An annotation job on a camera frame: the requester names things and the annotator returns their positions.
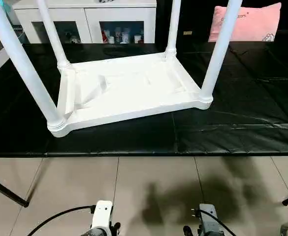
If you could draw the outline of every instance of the black table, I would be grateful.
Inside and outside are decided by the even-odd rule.
[[[24,45],[53,100],[60,74],[49,44]],[[201,86],[213,43],[178,42]],[[65,45],[71,62],[156,52],[154,45]],[[0,69],[0,157],[288,155],[288,43],[231,43],[206,110],[187,109],[75,130],[55,138],[9,60]]]

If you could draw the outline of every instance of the bottle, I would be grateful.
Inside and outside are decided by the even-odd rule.
[[[115,28],[115,42],[121,43],[122,41],[122,34],[121,34],[121,27]]]

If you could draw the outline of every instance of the pink pillow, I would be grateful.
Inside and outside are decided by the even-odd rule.
[[[241,7],[231,41],[274,41],[282,4],[262,8]],[[226,7],[215,6],[209,42],[216,42]]]

